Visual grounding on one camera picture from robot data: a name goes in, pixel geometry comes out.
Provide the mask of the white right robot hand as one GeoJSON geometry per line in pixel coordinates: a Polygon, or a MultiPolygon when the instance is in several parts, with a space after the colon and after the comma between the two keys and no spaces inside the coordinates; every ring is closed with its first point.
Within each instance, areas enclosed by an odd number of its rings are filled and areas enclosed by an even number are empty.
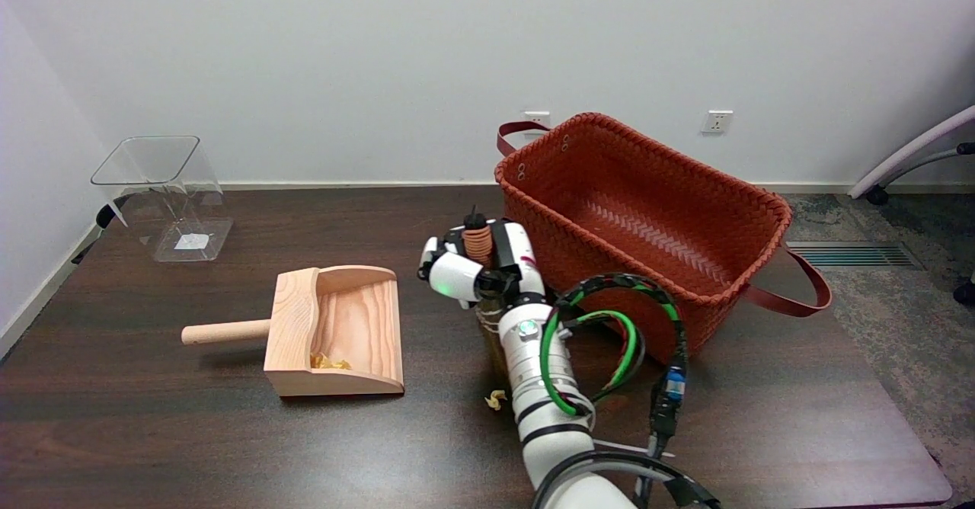
{"type": "Polygon", "coordinates": [[[474,213],[465,224],[432,237],[422,249],[418,279],[470,309],[494,301],[503,308],[546,301],[546,287],[526,229],[474,213]]]}

